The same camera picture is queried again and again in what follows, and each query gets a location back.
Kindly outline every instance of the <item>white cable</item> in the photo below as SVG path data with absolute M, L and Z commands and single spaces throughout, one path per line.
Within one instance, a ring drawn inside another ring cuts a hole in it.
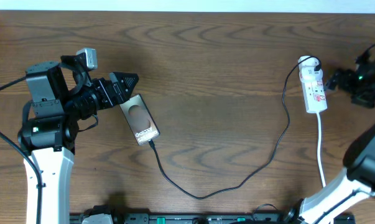
M 324 171 L 322 166 L 322 121 L 320 118 L 320 113 L 316 112 L 317 115 L 317 122 L 318 122 L 318 142 L 317 142 L 317 163 L 318 163 L 318 171 L 320 172 L 320 178 L 322 180 L 322 185 L 325 187 L 325 177 Z

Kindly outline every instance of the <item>white background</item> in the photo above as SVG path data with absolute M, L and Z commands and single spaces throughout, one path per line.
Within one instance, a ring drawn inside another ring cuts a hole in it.
M 0 0 L 0 9 L 375 13 L 375 0 Z

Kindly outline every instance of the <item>brown wooden surface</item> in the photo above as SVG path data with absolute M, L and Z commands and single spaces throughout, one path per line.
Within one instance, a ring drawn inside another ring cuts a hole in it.
M 82 47 L 98 53 L 92 78 L 136 72 L 161 137 L 163 167 L 196 195 L 235 186 L 269 158 L 287 118 L 284 80 L 304 54 L 321 58 L 325 75 L 375 41 L 375 15 L 194 14 L 138 12 L 0 12 L 0 86 L 35 63 Z M 72 86 L 70 73 L 65 73 Z M 16 141 L 25 83 L 0 92 L 0 130 Z M 346 148 L 375 121 L 375 109 L 327 96 L 322 113 L 323 165 L 330 181 Z M 316 116 L 305 112 L 297 72 L 288 84 L 291 127 L 274 162 L 243 188 L 198 201 L 160 174 L 149 146 L 138 146 L 119 108 L 78 135 L 71 180 L 72 212 L 110 202 L 152 212 L 251 212 L 262 203 L 285 209 L 321 189 Z M 0 139 L 0 223 L 24 223 L 27 199 L 20 155 Z M 351 211 L 375 223 L 375 200 Z

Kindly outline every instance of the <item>power strip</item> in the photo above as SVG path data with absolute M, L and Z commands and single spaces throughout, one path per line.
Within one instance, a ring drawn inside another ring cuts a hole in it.
M 302 56 L 298 62 L 309 56 Z M 319 61 L 309 58 L 299 64 L 299 78 L 302 82 L 303 97 L 305 98 L 306 112 L 319 113 L 327 109 L 323 86 L 323 70 L 315 71 Z

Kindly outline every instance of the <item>wooden table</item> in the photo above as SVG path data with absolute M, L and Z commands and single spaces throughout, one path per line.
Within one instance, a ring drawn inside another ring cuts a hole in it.
M 285 128 L 284 80 L 301 55 L 321 58 L 325 76 L 375 42 L 375 15 L 139 12 L 0 12 L 0 86 L 35 63 L 97 50 L 99 69 L 136 72 L 162 135 L 155 143 L 168 175 L 195 195 L 238 185 L 265 163 Z M 70 72 L 64 73 L 69 87 Z M 25 83 L 0 92 L 0 130 L 17 141 Z M 327 181 L 346 148 L 375 121 L 375 109 L 327 96 L 322 113 Z M 321 189 L 317 121 L 307 114 L 298 71 L 288 84 L 291 126 L 273 163 L 241 189 L 194 200 L 160 174 L 148 145 L 138 146 L 119 108 L 76 139 L 70 205 L 82 212 L 110 203 L 151 212 L 252 212 L 287 209 Z M 92 120 L 80 122 L 87 127 Z M 24 223 L 27 185 L 20 155 L 0 139 L 0 223 Z M 355 205 L 358 223 L 375 223 L 375 199 Z

